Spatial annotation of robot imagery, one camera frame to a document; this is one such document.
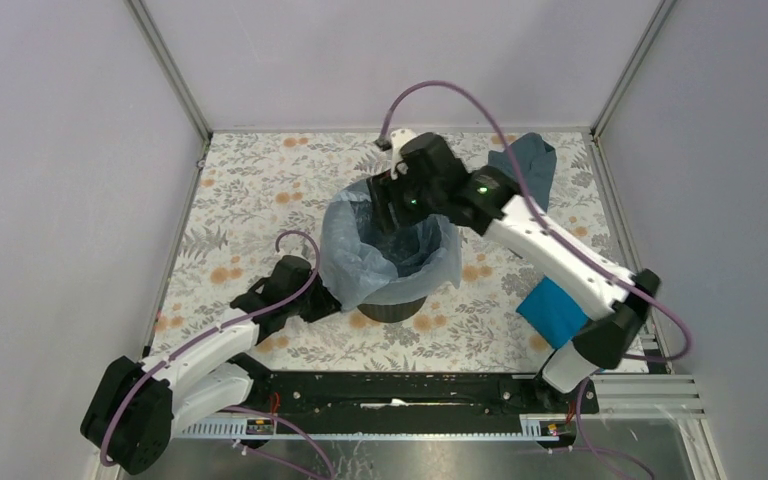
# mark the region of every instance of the floral tablecloth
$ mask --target floral tablecloth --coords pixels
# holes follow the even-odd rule
[[[444,136],[471,169],[487,163],[490,149],[501,150],[490,134]],[[153,353],[214,322],[230,300],[269,275],[279,258],[274,240],[280,232],[300,229],[318,239],[329,199],[388,167],[388,157],[372,144],[375,137],[214,135],[155,325]],[[543,137],[558,152],[549,214],[617,260],[582,134]],[[380,324],[358,311],[314,324],[292,318],[253,356],[273,369],[536,372],[551,349],[514,309],[543,274],[472,231],[461,229],[461,236],[460,288],[440,287],[414,317],[399,324]],[[282,248],[312,260],[300,237],[285,238]],[[647,371],[635,361],[619,370]]]

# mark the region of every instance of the blue cloth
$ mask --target blue cloth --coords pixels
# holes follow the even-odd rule
[[[544,142],[540,135],[529,133],[514,141],[511,149],[531,196],[547,211],[558,163],[555,148]],[[513,167],[504,152],[491,151],[487,164],[514,178]],[[587,316],[575,301],[548,278],[534,287],[516,311],[556,349],[567,343],[587,322]]]
[[[544,278],[517,307],[552,348],[561,348],[581,330],[587,315],[555,282]]]

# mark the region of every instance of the plastic bag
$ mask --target plastic bag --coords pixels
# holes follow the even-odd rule
[[[372,220],[366,181],[341,190],[322,220],[320,276],[343,311],[361,303],[398,305],[426,297],[446,281],[460,286],[458,228],[431,215],[384,235]]]

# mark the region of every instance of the robotic arm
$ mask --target robotic arm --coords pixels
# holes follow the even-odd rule
[[[645,322],[648,303],[602,280],[561,248],[527,210],[516,183],[489,166],[468,172],[439,135],[416,135],[402,129],[393,132],[389,142],[376,143],[393,155],[390,171],[367,180],[375,219],[384,233],[416,224],[428,215],[445,215],[456,225],[471,228],[528,259],[568,292],[591,319],[547,360],[533,379],[529,395],[543,405],[566,405],[568,394],[583,379],[619,365]],[[609,262],[543,212],[538,214],[548,228],[601,263],[614,278],[634,283],[649,294],[657,290],[660,280],[652,272],[633,274]],[[265,376],[255,375],[253,381],[250,374],[257,373],[253,368],[226,362],[282,329],[289,317],[299,315],[306,322],[315,322],[338,312],[339,302],[317,277],[303,294],[282,307],[250,322],[223,325],[245,312],[261,311],[290,298],[310,280],[311,272],[306,260],[285,256],[270,277],[234,299],[215,325],[172,349],[171,355],[154,355],[141,363],[126,357],[114,361],[93,397],[81,433],[96,446],[106,443],[108,456],[137,474],[160,457],[176,433],[229,405],[263,397],[257,382],[265,381]],[[505,395],[510,397],[510,381],[504,381],[508,382]]]

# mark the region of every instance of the wall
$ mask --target wall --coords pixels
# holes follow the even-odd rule
[[[768,478],[768,2],[679,2],[604,146],[729,479]]]
[[[658,0],[149,0],[214,129],[379,128],[456,82],[508,126],[593,123]],[[396,123],[475,127],[451,92]]]
[[[83,477],[199,148],[121,1],[0,2],[0,479]]]

